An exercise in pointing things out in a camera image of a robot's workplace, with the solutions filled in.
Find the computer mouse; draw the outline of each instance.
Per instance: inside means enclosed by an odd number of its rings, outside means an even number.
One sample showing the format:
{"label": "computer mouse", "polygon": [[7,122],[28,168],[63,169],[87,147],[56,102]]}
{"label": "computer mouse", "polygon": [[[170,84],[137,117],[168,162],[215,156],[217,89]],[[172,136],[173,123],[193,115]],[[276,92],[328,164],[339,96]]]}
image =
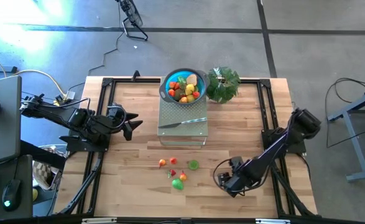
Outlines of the computer mouse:
{"label": "computer mouse", "polygon": [[2,190],[2,207],[10,212],[18,208],[21,203],[21,181],[12,179]]}

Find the butcher block tabletop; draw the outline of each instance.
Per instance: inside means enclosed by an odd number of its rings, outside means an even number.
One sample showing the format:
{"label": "butcher block tabletop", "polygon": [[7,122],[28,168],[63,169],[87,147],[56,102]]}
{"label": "butcher block tabletop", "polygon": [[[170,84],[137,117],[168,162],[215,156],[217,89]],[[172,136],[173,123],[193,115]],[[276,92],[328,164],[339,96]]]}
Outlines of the butcher block tabletop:
{"label": "butcher block tabletop", "polygon": [[[97,108],[103,78],[86,79],[82,98],[91,98],[92,110]],[[286,127],[292,112],[287,80],[271,78],[270,82],[279,126]],[[109,92],[110,90],[106,92],[104,105],[108,104]],[[266,108],[269,109],[265,90],[264,98]],[[271,178],[267,178],[262,187],[246,192],[245,197],[238,195],[236,198],[220,190],[212,178],[214,168],[221,161],[233,156],[242,156],[245,161],[264,150],[261,141],[261,112],[255,85],[241,84],[238,96],[223,105],[208,100],[208,138],[202,148],[160,144],[157,137],[159,100],[159,83],[116,85],[114,102],[121,104],[127,112],[139,114],[135,120],[144,122],[134,130],[132,141],[126,141],[122,133],[112,135],[109,151],[104,155],[96,217],[277,217]],[[177,158],[177,164],[170,164],[171,157]],[[82,183],[86,158],[86,152],[77,152],[68,158],[54,213],[63,209],[76,194]],[[160,159],[165,159],[167,165],[159,169]],[[187,163],[193,159],[200,164],[197,170],[188,169]],[[295,154],[286,155],[285,160],[291,187],[308,209],[316,213],[307,167]],[[169,169],[177,172],[175,177],[182,171],[186,173],[183,190],[172,187],[173,178],[167,177]],[[227,164],[217,170],[224,171],[230,172]],[[287,211],[285,193],[281,186],[280,189],[283,206]],[[91,197],[91,187],[87,192],[85,211]]]}

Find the concrete floor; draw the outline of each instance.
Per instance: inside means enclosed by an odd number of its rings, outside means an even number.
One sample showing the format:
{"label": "concrete floor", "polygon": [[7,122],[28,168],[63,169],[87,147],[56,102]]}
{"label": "concrete floor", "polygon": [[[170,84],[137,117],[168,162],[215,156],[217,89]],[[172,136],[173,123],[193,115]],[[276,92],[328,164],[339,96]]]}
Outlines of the concrete floor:
{"label": "concrete floor", "polygon": [[[64,90],[85,80],[88,70],[101,64],[114,48],[118,32],[24,31],[6,23],[56,26],[118,27],[118,8],[112,1],[0,2],[0,61],[22,69],[38,69],[54,76]],[[269,29],[365,30],[365,1],[263,0]],[[136,0],[144,27],[260,29],[255,0]],[[262,34],[148,33],[141,42],[123,36],[119,51],[106,57],[106,66],[90,75],[166,75],[180,67],[208,70],[226,65],[242,77],[270,77]],[[287,78],[292,100],[315,116],[325,117],[325,93],[338,78],[365,81],[365,35],[270,35],[277,76]],[[57,89],[47,77],[23,75],[23,90],[53,98]],[[81,93],[82,87],[76,89]],[[355,83],[339,86],[355,100],[364,89]],[[328,112],[341,108],[334,93]],[[357,129],[365,130],[358,117]],[[330,125],[330,143],[348,136],[344,123]],[[365,180],[347,183],[346,174],[360,166],[350,141],[327,149],[326,126],[307,141],[307,160],[319,214],[328,218],[365,222]],[[22,139],[36,145],[61,144],[65,128],[42,119],[22,118]],[[365,151],[365,135],[361,137]],[[35,206],[47,213],[49,203]]]}

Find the knife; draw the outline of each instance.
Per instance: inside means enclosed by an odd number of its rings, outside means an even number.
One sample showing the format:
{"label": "knife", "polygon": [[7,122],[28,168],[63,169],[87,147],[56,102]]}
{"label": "knife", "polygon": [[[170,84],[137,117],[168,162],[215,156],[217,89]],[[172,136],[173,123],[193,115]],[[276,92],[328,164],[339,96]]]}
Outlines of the knife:
{"label": "knife", "polygon": [[159,126],[158,128],[175,128],[180,124],[190,124],[190,123],[203,122],[203,121],[207,121],[207,118],[198,118],[198,119],[182,121],[182,122],[178,122],[178,123],[174,123],[174,124],[166,124],[163,126]]}

